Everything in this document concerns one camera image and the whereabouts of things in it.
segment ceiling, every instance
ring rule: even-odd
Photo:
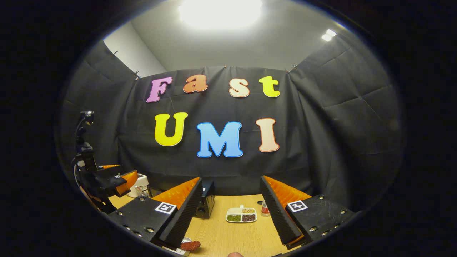
[[[291,70],[325,43],[327,29],[342,29],[323,13],[288,0],[262,0],[260,17],[243,28],[199,29],[181,21],[181,4],[165,1],[132,20],[167,71],[224,65]]]

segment small bottle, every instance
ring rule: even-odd
[[[268,216],[271,215],[270,211],[268,210],[268,207],[267,207],[265,201],[262,201],[262,213],[261,213],[261,215],[264,216],[264,217],[268,217]]]

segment blue letter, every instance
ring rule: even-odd
[[[219,136],[213,124],[209,122],[200,123],[197,129],[200,130],[200,151],[197,156],[200,158],[211,157],[208,144],[211,146],[216,156],[221,155],[224,145],[227,145],[224,151],[225,157],[240,157],[243,151],[239,148],[239,129],[241,123],[229,122],[225,124],[221,135]]]

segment wooden table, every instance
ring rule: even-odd
[[[120,208],[133,198],[125,195],[121,198],[110,197],[114,207]],[[215,198],[214,209],[209,219],[192,218],[186,237],[200,241],[202,246],[192,251],[189,257],[227,257],[231,252],[239,252],[244,257],[268,257],[287,250],[281,244],[271,216],[261,216],[262,206],[257,201],[263,200],[261,194],[242,196],[221,196]],[[243,204],[255,208],[257,221],[251,223],[230,223],[225,220],[229,208]]]

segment sausage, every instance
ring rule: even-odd
[[[193,251],[200,247],[199,241],[186,242],[181,244],[181,249],[185,251]]]

